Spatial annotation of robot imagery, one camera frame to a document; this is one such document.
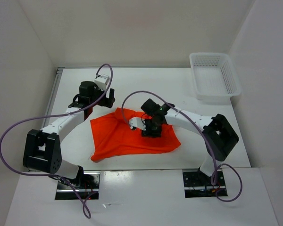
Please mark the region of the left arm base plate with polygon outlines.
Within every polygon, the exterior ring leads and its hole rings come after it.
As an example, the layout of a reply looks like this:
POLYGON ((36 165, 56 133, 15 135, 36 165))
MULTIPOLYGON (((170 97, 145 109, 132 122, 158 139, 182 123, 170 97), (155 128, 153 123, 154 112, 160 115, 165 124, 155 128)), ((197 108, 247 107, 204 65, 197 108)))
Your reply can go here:
MULTIPOLYGON (((98 200, 101 172, 85 171, 84 174, 87 175, 87 180, 83 184, 79 186, 73 185, 73 187, 83 200, 86 198, 88 200, 98 200)), ((78 198, 69 185, 64 181, 58 181, 55 200, 78 200, 78 198)))

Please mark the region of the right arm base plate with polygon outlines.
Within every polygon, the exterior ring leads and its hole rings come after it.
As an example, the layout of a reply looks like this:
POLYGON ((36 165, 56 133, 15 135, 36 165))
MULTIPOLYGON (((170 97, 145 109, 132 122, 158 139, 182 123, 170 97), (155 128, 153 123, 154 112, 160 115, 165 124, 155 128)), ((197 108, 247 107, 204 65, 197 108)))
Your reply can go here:
POLYGON ((228 196, 223 172, 220 170, 217 173, 218 181, 216 185, 212 185, 210 178, 199 170, 183 170, 183 186, 185 198, 202 198, 228 196))

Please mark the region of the orange mesh shorts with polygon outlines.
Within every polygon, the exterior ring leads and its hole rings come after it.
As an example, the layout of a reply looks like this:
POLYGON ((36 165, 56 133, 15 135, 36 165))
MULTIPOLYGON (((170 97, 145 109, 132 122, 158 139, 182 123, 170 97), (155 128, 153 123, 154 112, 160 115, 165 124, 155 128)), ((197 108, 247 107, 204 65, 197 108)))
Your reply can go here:
POLYGON ((162 135, 158 138, 143 137, 140 129, 131 130, 120 108, 90 120, 90 124, 95 148, 93 162, 122 155, 169 153, 181 145, 170 125, 162 126, 162 135))

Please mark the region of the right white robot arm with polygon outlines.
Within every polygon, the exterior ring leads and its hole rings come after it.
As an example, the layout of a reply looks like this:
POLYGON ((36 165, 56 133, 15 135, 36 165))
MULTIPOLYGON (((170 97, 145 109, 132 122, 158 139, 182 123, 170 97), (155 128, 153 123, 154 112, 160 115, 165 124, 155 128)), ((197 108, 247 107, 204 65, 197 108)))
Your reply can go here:
POLYGON ((239 142, 237 133, 222 114, 199 115, 180 109, 171 103, 160 106, 150 98, 141 109, 150 116, 150 119, 146 120, 146 132, 159 129, 162 125, 171 125, 194 132, 204 139, 208 156, 197 174, 198 181, 202 185, 208 185, 214 180, 216 168, 226 160, 239 142))

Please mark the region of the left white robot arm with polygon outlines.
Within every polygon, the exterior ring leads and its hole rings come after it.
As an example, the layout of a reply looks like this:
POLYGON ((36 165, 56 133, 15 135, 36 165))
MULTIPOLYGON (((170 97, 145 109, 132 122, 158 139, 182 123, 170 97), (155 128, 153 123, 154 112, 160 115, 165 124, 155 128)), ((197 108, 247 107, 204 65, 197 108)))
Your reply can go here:
POLYGON ((74 188, 80 188, 89 180, 83 167, 62 159, 61 142, 78 125, 83 123, 99 105, 111 108, 115 101, 110 79, 98 77, 94 81, 83 81, 79 93, 67 107, 65 116, 57 118, 48 126, 28 132, 23 156, 23 166, 45 172, 52 178, 64 177, 74 188))

